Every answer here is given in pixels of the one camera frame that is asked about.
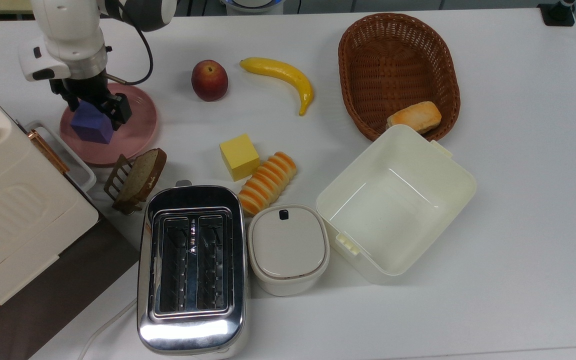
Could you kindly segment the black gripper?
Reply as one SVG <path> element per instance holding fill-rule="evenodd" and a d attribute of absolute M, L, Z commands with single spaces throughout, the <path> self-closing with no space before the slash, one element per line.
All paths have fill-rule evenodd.
<path fill-rule="evenodd" d="M 125 125 L 132 116 L 130 101 L 125 93 L 111 93 L 108 89 L 107 71 L 87 79 L 50 79 L 53 94 L 66 100 L 71 112 L 76 112 L 80 100 L 100 106 L 100 111 L 110 120 L 114 132 Z"/>

